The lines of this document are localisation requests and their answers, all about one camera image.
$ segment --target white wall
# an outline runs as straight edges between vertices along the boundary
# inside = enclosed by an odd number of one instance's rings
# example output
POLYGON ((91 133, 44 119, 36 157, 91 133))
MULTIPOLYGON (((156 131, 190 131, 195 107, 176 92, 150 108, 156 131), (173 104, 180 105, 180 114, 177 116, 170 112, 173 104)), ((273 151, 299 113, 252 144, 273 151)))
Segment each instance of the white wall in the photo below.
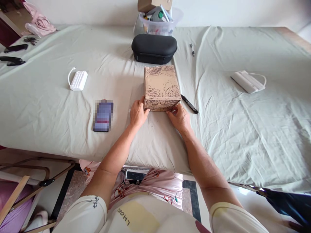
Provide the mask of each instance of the white wall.
POLYGON ((301 29, 298 35, 311 44, 311 23, 301 29))
MULTIPOLYGON (((137 0, 27 0, 55 24, 134 25, 137 0)), ((285 26, 298 32, 311 21, 310 0, 174 0, 178 26, 285 26)))

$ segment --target dark blue fabric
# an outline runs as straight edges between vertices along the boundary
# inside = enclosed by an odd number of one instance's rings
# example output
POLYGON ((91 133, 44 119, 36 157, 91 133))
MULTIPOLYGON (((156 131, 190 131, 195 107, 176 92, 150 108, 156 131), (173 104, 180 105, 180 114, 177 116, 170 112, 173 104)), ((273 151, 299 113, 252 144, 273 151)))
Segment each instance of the dark blue fabric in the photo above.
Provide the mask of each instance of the dark blue fabric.
POLYGON ((304 227, 311 227, 311 196, 271 190, 265 190, 265 193, 265 198, 278 213, 291 216, 304 227))

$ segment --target white power bank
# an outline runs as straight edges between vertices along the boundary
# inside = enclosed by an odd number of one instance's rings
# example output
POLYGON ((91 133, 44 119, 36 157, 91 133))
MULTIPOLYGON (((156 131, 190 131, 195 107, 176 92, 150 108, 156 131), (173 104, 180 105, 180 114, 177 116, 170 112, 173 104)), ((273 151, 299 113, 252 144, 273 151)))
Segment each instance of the white power bank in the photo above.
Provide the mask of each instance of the white power bank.
POLYGON ((75 67, 72 68, 68 74, 68 84, 69 84, 71 90, 82 91, 84 89, 85 82, 87 79, 87 72, 86 71, 77 71, 75 73, 74 79, 72 80, 72 82, 70 84, 69 76, 74 69, 75 69, 75 67))
POLYGON ((255 73, 247 73, 246 71, 238 71, 235 72, 231 78, 235 80, 245 91, 248 93, 255 93, 258 91, 262 91, 266 88, 267 79, 265 76, 261 74, 255 74, 255 73), (256 80, 253 75, 259 75, 265 79, 264 84, 260 83, 258 80, 256 80))

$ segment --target smartphone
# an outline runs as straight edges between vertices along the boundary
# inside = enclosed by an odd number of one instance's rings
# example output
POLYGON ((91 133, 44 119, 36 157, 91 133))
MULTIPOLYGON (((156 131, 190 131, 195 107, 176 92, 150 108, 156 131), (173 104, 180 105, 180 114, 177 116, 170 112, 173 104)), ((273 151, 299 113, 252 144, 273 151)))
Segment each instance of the smartphone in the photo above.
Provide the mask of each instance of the smartphone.
POLYGON ((16 51, 20 51, 20 50, 26 50, 28 48, 28 44, 22 44, 22 45, 15 45, 15 46, 10 46, 7 47, 4 50, 4 53, 8 53, 8 52, 16 52, 16 51))
POLYGON ((94 132, 109 132, 111 130, 111 118, 113 115, 113 103, 109 100, 101 100, 95 112, 93 123, 94 132))

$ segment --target pink cloth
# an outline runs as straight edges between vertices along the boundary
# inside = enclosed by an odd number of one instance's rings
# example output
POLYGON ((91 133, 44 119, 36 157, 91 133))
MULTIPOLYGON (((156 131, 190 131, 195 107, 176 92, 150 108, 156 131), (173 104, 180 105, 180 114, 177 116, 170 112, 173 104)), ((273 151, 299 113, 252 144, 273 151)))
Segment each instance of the pink cloth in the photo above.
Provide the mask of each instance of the pink cloth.
POLYGON ((96 169, 100 165, 100 162, 94 162, 94 161, 88 161, 88 160, 79 160, 79 164, 80 164, 82 171, 84 171, 85 174, 87 175, 87 179, 85 181, 85 184, 88 185, 88 183, 90 183, 90 181, 94 175, 94 172, 96 171, 96 169))
MULTIPOLYGON (((11 194, 15 190, 17 183, 0 181, 0 210, 4 207, 11 194)), ((16 201, 32 192, 32 187, 26 185, 16 201)), ((0 233, 18 233, 30 211, 33 198, 26 201, 9 213, 0 226, 0 233)))
POLYGON ((37 27, 40 36, 46 36, 56 31, 56 28, 36 9, 33 4, 27 2, 23 2, 23 4, 26 10, 31 14, 33 18, 31 23, 37 27))
POLYGON ((150 168, 140 185, 136 185, 130 184, 125 175, 119 172, 112 190, 109 209, 130 194, 148 192, 182 210, 182 182, 182 174, 150 168))

